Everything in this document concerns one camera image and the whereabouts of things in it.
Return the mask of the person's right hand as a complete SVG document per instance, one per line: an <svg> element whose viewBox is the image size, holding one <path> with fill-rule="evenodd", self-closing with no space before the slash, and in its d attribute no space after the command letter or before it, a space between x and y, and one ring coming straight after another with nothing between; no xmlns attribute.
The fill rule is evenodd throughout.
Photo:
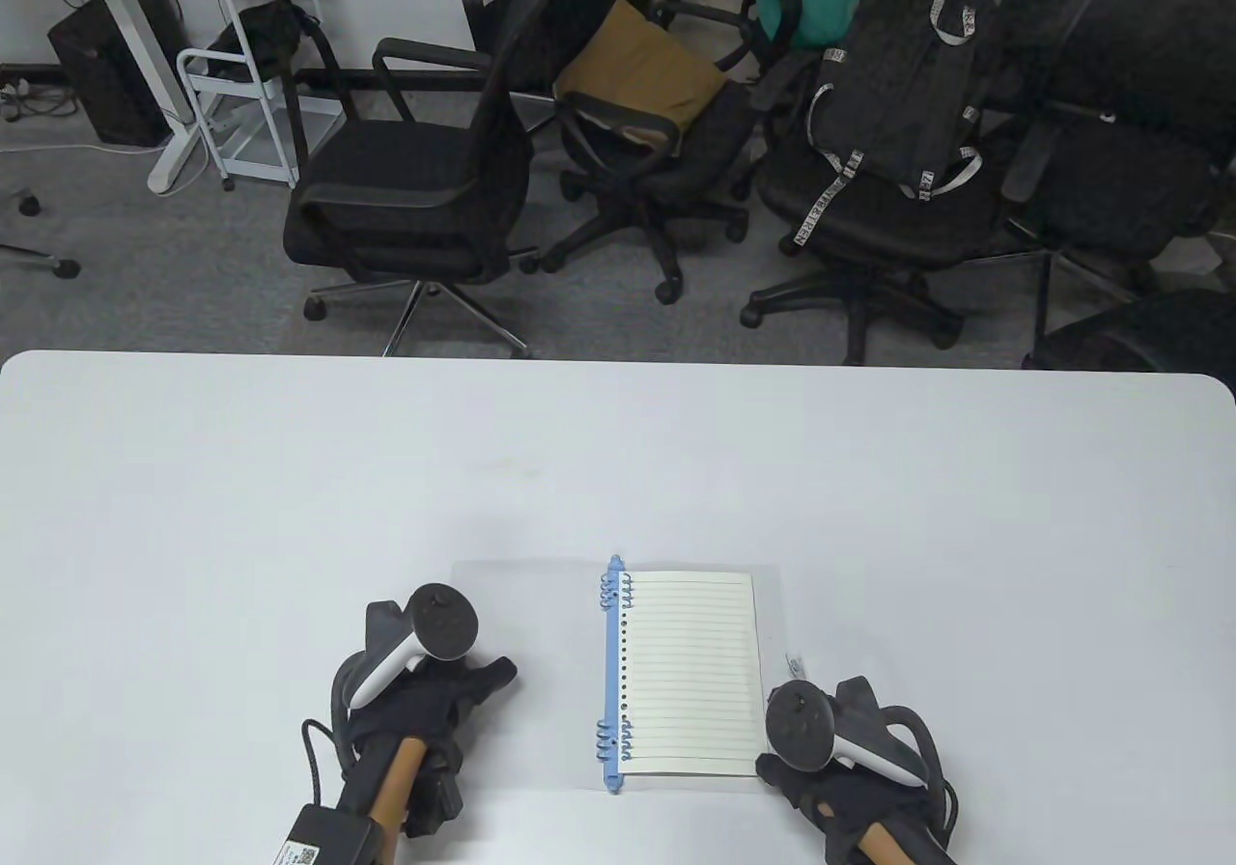
<svg viewBox="0 0 1236 865"><path fill-rule="evenodd" d="M926 787L904 786L871 769L837 761L803 772L772 753L756 759L756 775L822 830L826 863L954 863L946 851L946 802Z"/></svg>

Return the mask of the person's left hand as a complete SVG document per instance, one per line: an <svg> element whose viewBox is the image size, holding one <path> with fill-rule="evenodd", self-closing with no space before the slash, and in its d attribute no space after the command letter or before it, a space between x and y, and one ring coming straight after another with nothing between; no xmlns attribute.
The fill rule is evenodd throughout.
<svg viewBox="0 0 1236 865"><path fill-rule="evenodd" d="M517 665L507 656L486 665L476 665L467 657L426 657L414 671L403 671L367 706L344 711L344 718L332 724L334 738L337 746L346 746L357 756L376 736L444 746L471 711L510 685L517 673Z"/></svg>

